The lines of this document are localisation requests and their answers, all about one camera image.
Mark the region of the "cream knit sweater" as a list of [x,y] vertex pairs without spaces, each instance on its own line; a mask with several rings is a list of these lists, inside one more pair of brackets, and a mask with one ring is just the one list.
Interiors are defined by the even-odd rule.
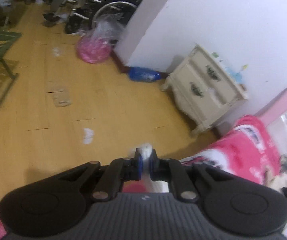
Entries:
[[165,181],[152,181],[149,172],[149,158],[152,154],[153,146],[149,143],[144,143],[133,149],[129,157],[134,157],[136,150],[139,150],[143,159],[143,172],[139,181],[131,180],[126,182],[123,191],[127,193],[167,193],[169,192],[168,184]]

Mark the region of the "pink floral bedsheet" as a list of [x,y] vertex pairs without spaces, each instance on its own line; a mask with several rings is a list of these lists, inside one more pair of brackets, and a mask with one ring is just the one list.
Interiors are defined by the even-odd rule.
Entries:
[[[207,149],[179,161],[182,165],[207,164],[287,198],[287,173],[264,124],[255,116],[238,120],[232,131]],[[237,236],[214,226],[193,204],[167,193],[127,193],[93,204],[72,228],[53,236],[20,236],[8,233],[0,220],[0,239],[287,239],[281,234]]]

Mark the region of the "white paper scrap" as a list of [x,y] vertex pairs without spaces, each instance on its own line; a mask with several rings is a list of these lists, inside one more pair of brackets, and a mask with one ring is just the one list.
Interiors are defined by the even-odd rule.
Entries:
[[85,145],[91,144],[95,135],[94,131],[90,128],[84,128],[83,131],[84,131],[83,143]]

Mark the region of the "cream bedside cabinet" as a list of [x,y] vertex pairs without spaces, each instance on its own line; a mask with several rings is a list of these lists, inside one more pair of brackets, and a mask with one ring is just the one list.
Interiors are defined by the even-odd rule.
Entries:
[[211,129],[248,92],[204,48],[197,45],[165,79],[161,90],[172,90],[176,106],[196,124],[193,137]]

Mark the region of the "blue plastic bag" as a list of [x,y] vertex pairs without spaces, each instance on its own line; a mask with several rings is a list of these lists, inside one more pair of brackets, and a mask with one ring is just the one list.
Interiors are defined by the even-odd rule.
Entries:
[[135,82],[155,82],[162,79],[161,74],[155,70],[141,67],[131,67],[128,77]]

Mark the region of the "pink plastic bag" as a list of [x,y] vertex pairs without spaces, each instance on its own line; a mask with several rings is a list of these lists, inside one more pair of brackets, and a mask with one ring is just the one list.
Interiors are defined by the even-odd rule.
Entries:
[[86,63],[98,64],[111,54],[113,45],[124,32],[119,15],[104,14],[95,21],[95,27],[81,37],[76,45],[76,55]]

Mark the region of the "black wheelchair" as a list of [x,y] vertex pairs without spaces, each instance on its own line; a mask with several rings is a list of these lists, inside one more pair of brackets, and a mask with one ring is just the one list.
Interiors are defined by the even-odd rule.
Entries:
[[52,0],[49,12],[43,18],[52,23],[62,19],[60,9],[67,4],[71,5],[70,13],[65,24],[65,33],[73,34],[86,22],[90,29],[96,27],[99,18],[103,15],[115,15],[122,25],[127,25],[142,0]]

